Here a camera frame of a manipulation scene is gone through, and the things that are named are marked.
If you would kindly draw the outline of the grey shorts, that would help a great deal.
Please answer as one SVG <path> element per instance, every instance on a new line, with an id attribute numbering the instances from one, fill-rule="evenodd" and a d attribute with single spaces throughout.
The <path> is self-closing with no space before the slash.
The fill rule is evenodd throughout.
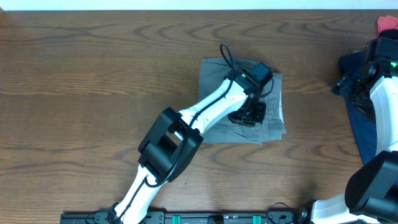
<path id="1" fill-rule="evenodd" d="M 225 60 L 204 58 L 201 62 L 198 81 L 198 100 L 204 99 L 215 91 L 229 71 Z M 204 143 L 253 143 L 281 140 L 286 133 L 282 112 L 282 78 L 283 74 L 273 73 L 273 79 L 264 87 L 266 97 L 261 101 L 266 104 L 266 114 L 261 124 L 253 127 L 232 123 L 227 117 L 219 120 L 204 135 Z"/>

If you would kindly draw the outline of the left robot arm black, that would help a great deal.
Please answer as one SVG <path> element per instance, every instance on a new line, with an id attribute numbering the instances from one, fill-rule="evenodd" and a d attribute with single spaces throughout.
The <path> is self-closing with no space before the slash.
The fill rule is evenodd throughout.
<path id="1" fill-rule="evenodd" d="M 136 178 L 123 200 L 108 212 L 108 223 L 139 223 L 161 186 L 176 179 L 192 161 L 203 135 L 221 118 L 253 127 L 261 124 L 266 105 L 264 86 L 272 81 L 272 69 L 259 62 L 250 71 L 233 63 L 221 85 L 197 104 L 176 112 L 161 112 L 139 145 Z"/>

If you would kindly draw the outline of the dark blue garment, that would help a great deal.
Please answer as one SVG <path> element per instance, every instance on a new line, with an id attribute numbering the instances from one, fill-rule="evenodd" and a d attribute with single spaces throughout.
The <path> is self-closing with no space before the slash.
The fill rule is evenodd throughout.
<path id="1" fill-rule="evenodd" d="M 355 51 L 352 54 L 340 57 L 338 61 L 340 80 L 338 83 L 340 83 L 341 88 L 344 86 L 351 87 L 352 84 L 348 84 L 348 82 L 360 76 L 363 58 L 363 50 Z M 354 107 L 354 104 L 349 100 L 348 93 L 341 94 L 337 92 L 336 94 L 345 99 L 353 136 L 361 160 L 365 165 L 376 155 L 376 124 Z"/>

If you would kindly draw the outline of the red cloth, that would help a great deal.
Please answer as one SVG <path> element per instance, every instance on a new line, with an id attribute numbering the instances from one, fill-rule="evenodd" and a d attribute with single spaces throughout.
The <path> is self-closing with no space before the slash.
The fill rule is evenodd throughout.
<path id="1" fill-rule="evenodd" d="M 394 16 L 380 16 L 377 19 L 377 33 L 380 35 L 385 30 L 395 29 L 398 27 L 398 18 Z"/>

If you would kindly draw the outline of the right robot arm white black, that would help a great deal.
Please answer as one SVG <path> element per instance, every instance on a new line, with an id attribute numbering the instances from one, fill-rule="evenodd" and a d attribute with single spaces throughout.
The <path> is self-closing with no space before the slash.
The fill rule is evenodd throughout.
<path id="1" fill-rule="evenodd" d="M 305 223 L 397 223 L 397 37 L 342 57 L 332 92 L 346 99 L 357 146 L 368 155 L 341 195 L 316 200 Z"/>

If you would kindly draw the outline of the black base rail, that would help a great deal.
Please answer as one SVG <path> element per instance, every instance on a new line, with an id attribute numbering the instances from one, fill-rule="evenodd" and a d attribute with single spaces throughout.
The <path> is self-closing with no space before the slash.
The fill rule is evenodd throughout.
<path id="1" fill-rule="evenodd" d="M 107 210 L 67 213 L 60 216 L 60 224 L 106 224 L 112 218 Z M 273 208 L 264 213 L 192 213 L 149 211 L 139 224 L 289 224 L 311 223 L 310 215 L 290 208 Z"/>

